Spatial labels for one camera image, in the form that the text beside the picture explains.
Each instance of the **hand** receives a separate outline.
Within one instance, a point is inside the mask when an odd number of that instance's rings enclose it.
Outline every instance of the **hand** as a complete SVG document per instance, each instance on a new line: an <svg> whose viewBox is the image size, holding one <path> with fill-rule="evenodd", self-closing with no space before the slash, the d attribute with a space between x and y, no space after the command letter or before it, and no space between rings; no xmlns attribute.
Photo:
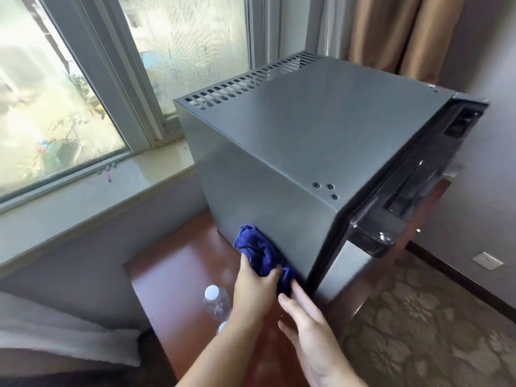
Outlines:
<svg viewBox="0 0 516 387"><path fill-rule="evenodd" d="M231 315L240 319L240 323L260 324L276 298L280 273L280 269L275 268L267 277L258 277L247 257L242 254Z"/></svg>
<svg viewBox="0 0 516 387"><path fill-rule="evenodd" d="M365 386L344 357L322 312L296 281L292 281L292 299L280 294L278 300L298 331L282 321L278 326L293 343L310 386Z"/></svg>

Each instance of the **glass pane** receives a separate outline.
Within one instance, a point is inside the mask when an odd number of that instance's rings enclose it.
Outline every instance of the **glass pane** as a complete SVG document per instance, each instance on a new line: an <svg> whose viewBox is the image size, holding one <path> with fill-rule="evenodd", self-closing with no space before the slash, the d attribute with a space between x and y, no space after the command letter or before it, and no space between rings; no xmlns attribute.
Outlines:
<svg viewBox="0 0 516 387"><path fill-rule="evenodd" d="M0 0L0 201L124 147L38 1Z"/></svg>
<svg viewBox="0 0 516 387"><path fill-rule="evenodd" d="M249 69L244 0L119 0L164 114Z"/></svg>

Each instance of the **window sill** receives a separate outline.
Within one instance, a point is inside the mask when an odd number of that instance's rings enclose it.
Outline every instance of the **window sill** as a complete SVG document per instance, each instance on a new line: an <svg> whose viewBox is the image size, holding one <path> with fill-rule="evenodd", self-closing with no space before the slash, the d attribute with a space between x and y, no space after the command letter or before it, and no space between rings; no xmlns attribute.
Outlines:
<svg viewBox="0 0 516 387"><path fill-rule="evenodd" d="M0 278L195 173L186 140L119 162L0 214Z"/></svg>

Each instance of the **brown curtain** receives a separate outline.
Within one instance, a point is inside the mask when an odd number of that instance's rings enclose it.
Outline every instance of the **brown curtain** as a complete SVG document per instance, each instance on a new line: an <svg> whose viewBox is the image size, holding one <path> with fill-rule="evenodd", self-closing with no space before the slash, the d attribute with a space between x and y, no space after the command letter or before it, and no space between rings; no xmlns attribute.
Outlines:
<svg viewBox="0 0 516 387"><path fill-rule="evenodd" d="M349 60L436 84L464 0L357 0Z"/></svg>

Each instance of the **window frame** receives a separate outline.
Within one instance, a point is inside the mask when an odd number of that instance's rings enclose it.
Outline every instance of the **window frame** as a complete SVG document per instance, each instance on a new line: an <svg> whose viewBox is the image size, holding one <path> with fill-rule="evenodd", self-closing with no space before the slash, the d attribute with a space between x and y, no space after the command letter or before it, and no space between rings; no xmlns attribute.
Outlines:
<svg viewBox="0 0 516 387"><path fill-rule="evenodd" d="M120 2L38 0L81 68L128 151L112 152L0 198L0 214L148 149L184 137L163 114ZM244 0L249 70L279 58L281 0Z"/></svg>

